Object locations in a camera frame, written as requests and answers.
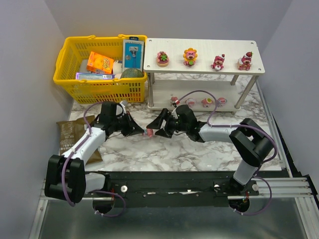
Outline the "pink bear shell toy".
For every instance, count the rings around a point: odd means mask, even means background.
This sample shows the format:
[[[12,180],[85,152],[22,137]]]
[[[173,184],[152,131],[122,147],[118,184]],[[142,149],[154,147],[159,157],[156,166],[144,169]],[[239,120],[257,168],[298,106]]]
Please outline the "pink bear shell toy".
[[[185,104],[188,105],[189,108],[192,108],[196,105],[196,100],[193,98],[188,98],[185,100]]]

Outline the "pink bear flower-wreath toy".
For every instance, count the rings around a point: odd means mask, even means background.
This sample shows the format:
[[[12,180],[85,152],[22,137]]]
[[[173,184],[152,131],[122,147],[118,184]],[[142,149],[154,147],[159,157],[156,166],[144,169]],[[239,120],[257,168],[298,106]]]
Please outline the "pink bear flower-wreath toy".
[[[178,97],[171,97],[170,104],[176,108],[177,105],[179,104]]]

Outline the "pink bear sunflower toy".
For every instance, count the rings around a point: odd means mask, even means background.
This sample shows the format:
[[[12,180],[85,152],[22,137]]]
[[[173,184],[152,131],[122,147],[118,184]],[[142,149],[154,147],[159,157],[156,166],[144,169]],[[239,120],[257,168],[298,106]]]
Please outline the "pink bear sunflower toy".
[[[188,48],[184,51],[183,54],[184,62],[183,64],[185,66],[193,66],[196,63],[197,60],[197,50],[193,48]]]

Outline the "pink bear cake toy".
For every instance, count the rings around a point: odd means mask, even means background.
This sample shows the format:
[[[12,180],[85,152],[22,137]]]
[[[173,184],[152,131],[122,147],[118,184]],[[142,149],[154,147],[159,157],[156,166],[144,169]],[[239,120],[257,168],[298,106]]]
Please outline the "pink bear cake toy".
[[[157,53],[156,63],[159,67],[166,67],[169,64],[169,57],[166,52],[160,51]]]

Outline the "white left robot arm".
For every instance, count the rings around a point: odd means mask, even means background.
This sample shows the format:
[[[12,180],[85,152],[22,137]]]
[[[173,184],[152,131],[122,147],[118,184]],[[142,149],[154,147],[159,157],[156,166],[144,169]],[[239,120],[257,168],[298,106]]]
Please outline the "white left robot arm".
[[[64,200],[74,206],[85,194],[106,187],[106,175],[88,172],[85,166],[93,153],[115,132],[123,136],[145,131],[125,109],[123,102],[101,102],[101,112],[93,122],[85,120],[84,135],[62,155],[50,157],[47,166],[44,194]]]

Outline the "pink bear strawberry toy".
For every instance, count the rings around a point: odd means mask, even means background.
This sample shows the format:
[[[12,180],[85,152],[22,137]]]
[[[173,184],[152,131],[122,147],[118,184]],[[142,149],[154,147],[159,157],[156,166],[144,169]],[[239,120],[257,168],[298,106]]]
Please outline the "pink bear strawberry toy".
[[[239,58],[237,61],[237,68],[239,70],[249,71],[252,66],[252,56],[253,52],[250,51],[243,55],[241,58]]]

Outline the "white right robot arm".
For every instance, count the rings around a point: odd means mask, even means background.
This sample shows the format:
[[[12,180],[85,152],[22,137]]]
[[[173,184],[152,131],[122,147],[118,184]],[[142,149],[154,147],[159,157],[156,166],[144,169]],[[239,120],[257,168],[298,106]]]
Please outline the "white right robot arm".
[[[155,135],[166,138],[182,132],[194,142],[232,143],[242,157],[229,182],[230,188],[238,192],[243,191],[269,153],[278,151],[274,140],[252,119],[245,118],[239,124],[209,124],[199,121],[188,105],[178,106],[172,112],[163,109],[147,129],[155,129]]]

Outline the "pink bear white-hat toy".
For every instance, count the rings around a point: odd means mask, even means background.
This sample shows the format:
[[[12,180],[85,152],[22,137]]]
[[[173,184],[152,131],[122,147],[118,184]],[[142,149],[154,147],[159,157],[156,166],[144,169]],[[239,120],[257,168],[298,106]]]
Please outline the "pink bear white-hat toy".
[[[211,65],[211,68],[215,71],[220,71],[224,68],[223,63],[225,61],[225,54],[216,55]]]

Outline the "pink bear yellow-hat toy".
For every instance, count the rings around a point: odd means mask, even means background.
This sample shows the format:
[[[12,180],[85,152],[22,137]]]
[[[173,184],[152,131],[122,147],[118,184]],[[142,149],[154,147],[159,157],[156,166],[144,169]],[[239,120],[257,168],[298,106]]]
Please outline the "pink bear yellow-hat toy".
[[[201,103],[204,108],[208,108],[214,103],[214,100],[212,100],[211,98],[205,98],[201,101]]]

